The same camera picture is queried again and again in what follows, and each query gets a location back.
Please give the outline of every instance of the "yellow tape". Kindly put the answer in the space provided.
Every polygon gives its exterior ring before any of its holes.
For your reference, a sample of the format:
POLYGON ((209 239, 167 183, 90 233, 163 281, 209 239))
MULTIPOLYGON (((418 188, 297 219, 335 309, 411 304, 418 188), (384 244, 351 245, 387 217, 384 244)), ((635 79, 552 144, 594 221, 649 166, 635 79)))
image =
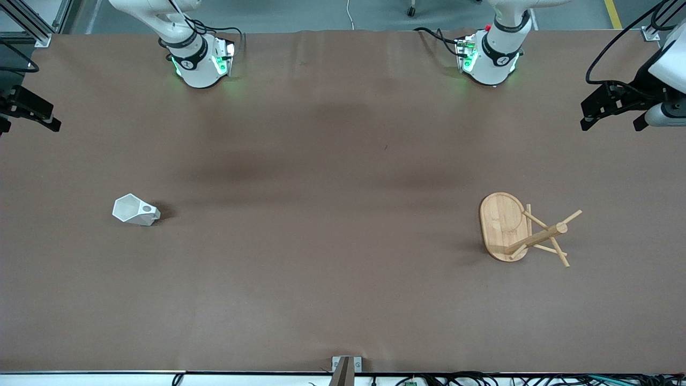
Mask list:
POLYGON ((622 22, 619 21, 619 15, 617 14, 617 8, 615 7, 615 2, 613 0, 605 0, 605 8, 607 8, 607 14, 610 15, 610 21, 612 22, 612 28, 616 30, 622 29, 622 22))

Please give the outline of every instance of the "wooden dowel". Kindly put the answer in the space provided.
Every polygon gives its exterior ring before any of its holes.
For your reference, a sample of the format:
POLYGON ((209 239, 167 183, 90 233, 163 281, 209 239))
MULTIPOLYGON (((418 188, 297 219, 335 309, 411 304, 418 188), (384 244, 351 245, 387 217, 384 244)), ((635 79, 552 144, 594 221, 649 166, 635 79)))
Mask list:
POLYGON ((515 256, 519 255, 524 249, 526 249, 526 244, 522 244, 517 248, 512 255, 510 255, 510 260, 514 260, 515 256))
POLYGON ((539 225, 539 227, 542 227, 543 229, 548 229, 548 226, 546 224, 544 224, 543 221, 535 218, 534 215, 531 214, 530 212, 524 212, 524 216, 527 216, 528 218, 532 219, 534 221, 534 223, 539 225))
POLYGON ((505 254, 511 255, 515 252, 521 245, 526 245, 531 247, 534 244, 541 244, 543 241, 555 236, 559 236, 567 232, 567 224, 557 223, 554 226, 538 232, 537 234, 531 235, 524 240, 520 240, 509 247, 505 248, 505 254))
POLYGON ((569 216, 569 217, 567 217, 566 219, 564 219, 562 222, 563 222, 564 224, 567 224, 569 221, 572 221, 573 219, 579 217, 579 215, 580 215, 581 213, 583 213, 583 212, 581 212, 581 210, 578 210, 578 211, 574 212, 571 216, 569 216))
MULTIPOLYGON (((531 204, 526 204, 526 212, 528 212, 529 214, 531 214, 531 204)), ((529 232, 529 234, 528 234, 529 236, 531 236, 532 234, 534 234, 534 233, 533 233, 533 230, 532 230, 532 228, 531 228, 531 218, 528 218, 528 217, 526 218, 526 229, 527 229, 527 231, 529 232)))
POLYGON ((555 254, 557 254, 557 251, 556 251, 555 249, 548 248, 548 247, 546 247, 545 245, 534 244, 534 245, 532 245, 532 247, 538 248, 538 249, 540 249, 540 250, 542 250, 542 251, 546 251, 546 252, 550 252, 550 253, 555 253, 555 254))
POLYGON ((564 264, 566 268, 569 268, 569 262, 567 261, 567 258, 565 257, 565 253, 562 252, 562 249, 560 248, 560 245, 557 243, 557 240, 555 240, 555 237, 551 237, 550 242, 553 243, 553 247, 555 248, 555 252, 557 252, 558 256, 560 256, 560 260, 562 260, 562 264, 564 264))

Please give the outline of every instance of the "brown table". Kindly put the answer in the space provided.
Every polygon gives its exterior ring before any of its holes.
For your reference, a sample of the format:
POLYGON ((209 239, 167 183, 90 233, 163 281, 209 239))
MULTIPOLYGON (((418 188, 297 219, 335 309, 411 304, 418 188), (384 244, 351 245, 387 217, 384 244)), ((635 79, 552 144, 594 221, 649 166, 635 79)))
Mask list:
POLYGON ((497 88, 413 32, 251 35, 204 90, 155 36, 55 36, 25 85, 62 132, 0 139, 0 368, 684 370, 686 133, 578 124, 614 33, 532 33, 497 88), (584 210, 571 268, 485 253, 497 191, 584 210), (129 192, 165 218, 120 223, 129 192))

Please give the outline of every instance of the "wooden base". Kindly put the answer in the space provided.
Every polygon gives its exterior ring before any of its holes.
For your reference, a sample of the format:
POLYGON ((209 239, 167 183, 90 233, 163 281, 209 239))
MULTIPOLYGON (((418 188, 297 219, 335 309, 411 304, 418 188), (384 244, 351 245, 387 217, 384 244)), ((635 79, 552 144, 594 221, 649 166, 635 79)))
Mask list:
POLYGON ((505 253, 510 245, 531 236, 523 212, 524 206, 509 193, 493 193, 481 202, 481 229, 491 256, 504 262, 516 262, 526 255, 528 249, 515 256, 505 253))

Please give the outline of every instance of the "wooden mug tree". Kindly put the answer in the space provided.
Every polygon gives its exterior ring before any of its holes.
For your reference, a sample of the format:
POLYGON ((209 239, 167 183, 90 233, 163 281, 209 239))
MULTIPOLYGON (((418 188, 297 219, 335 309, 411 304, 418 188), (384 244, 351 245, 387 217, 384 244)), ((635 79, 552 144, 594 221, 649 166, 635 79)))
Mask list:
POLYGON ((515 262, 521 260, 530 247, 534 247, 557 253, 562 263, 569 266, 567 254, 562 252, 555 237, 567 233, 567 223, 579 216, 582 213, 580 210, 548 227, 531 214, 531 204, 527 204, 524 210, 516 197, 498 192, 484 198, 479 213, 484 244, 494 258, 515 262), (533 234, 532 221, 542 227, 543 231, 533 234), (553 248, 541 245, 546 240, 550 240, 553 248))

